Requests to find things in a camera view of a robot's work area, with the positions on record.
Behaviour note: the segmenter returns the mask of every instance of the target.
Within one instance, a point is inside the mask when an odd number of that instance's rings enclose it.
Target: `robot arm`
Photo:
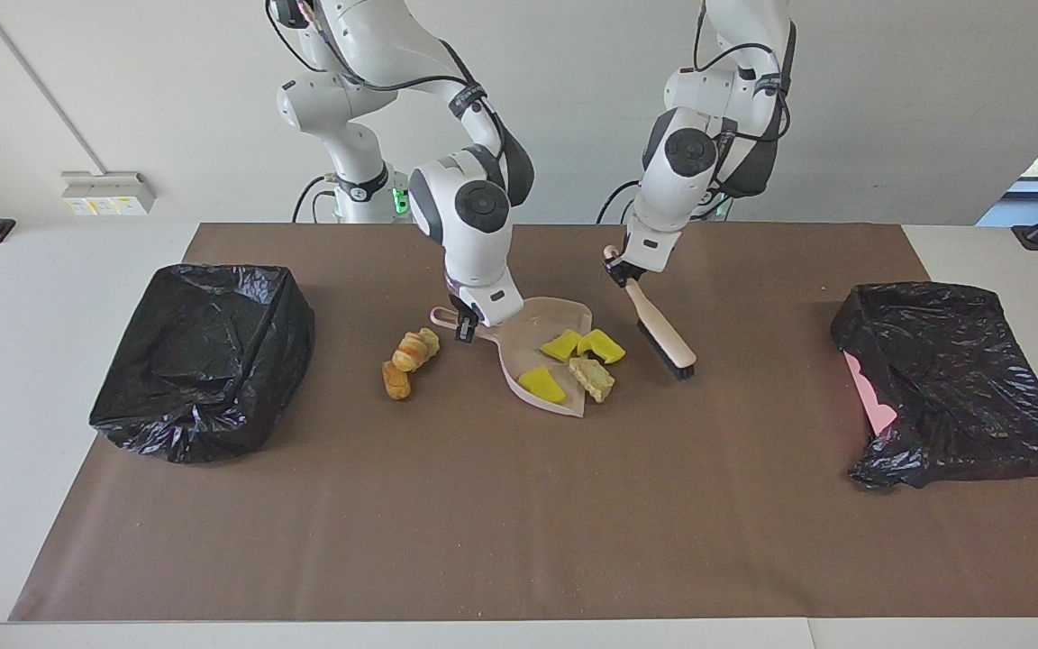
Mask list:
[[[720,194],[762,193],[775,164],[795,56],[788,0],[707,0],[701,28],[705,16],[723,51],[716,61],[731,58],[736,70],[708,63],[668,79],[668,110],[656,119],[644,152],[623,253],[606,263],[618,282],[662,271],[700,207]]]
[[[324,91],[311,86],[315,79],[290,82],[279,93],[280,112],[289,121],[297,115],[294,127],[328,144],[350,200],[358,199],[357,186],[362,189],[358,196],[378,195],[388,175],[378,140],[370,129],[350,123],[355,116],[379,110],[398,90],[411,87],[443,100],[466,129],[472,145],[411,172],[409,205],[424,234],[444,247],[450,301],[461,314],[459,340],[470,341],[480,322],[490,327],[514,316],[522,308],[522,296],[507,264],[509,215],[511,207],[526,200],[535,168],[487,92],[449,45],[417,24],[403,0],[280,3],[300,9],[292,26],[304,30],[304,52],[330,79],[318,80]],[[304,119],[304,111],[329,113],[320,121],[331,124],[310,131],[304,125],[315,119]]]

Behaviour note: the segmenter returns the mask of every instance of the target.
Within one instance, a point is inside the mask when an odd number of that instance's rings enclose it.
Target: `white table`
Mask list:
[[[195,227],[21,224],[0,246],[0,646],[1038,646],[1027,619],[3,624],[93,440],[86,414],[133,307]],[[1038,253],[1005,229],[906,233],[933,279],[1001,295],[1038,374]]]

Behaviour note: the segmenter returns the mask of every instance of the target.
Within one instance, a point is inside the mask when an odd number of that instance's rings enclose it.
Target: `black plastic bag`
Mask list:
[[[176,463],[256,451],[310,362],[315,313],[291,271],[158,270],[131,317],[90,425]]]
[[[1038,379],[995,293],[865,283],[831,322],[878,402],[897,412],[849,471],[868,488],[1038,476]]]

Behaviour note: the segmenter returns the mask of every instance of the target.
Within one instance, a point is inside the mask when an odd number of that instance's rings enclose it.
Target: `pink dustpan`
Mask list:
[[[591,331],[591,309],[577,301],[558,298],[527,298],[522,310],[509,318],[498,327],[479,327],[474,336],[493,342],[499,348],[499,366],[508,380],[508,386],[523,402],[540,409],[571,416],[584,415],[584,387],[579,385],[568,371],[565,362],[545,356],[539,351],[540,345],[553,340],[564,329],[574,329],[580,333]],[[449,308],[432,308],[432,322],[446,329],[458,327],[458,314]],[[555,378],[568,398],[564,403],[551,403],[523,389],[519,377],[539,366],[547,366],[551,377]]]

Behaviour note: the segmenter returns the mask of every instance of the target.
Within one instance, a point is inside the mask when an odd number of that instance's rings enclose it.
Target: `brown mat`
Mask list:
[[[1038,480],[844,476],[866,424],[828,324],[853,283],[926,279],[901,228],[689,227],[644,282],[700,354],[686,383],[602,271],[620,237],[516,231],[520,289],[583,301],[627,348],[572,420],[512,396],[486,342],[383,395],[380,360],[446,301],[415,228],[201,226],[187,262],[294,270],[305,382],[228,464],[95,440],[10,619],[1038,616]]]

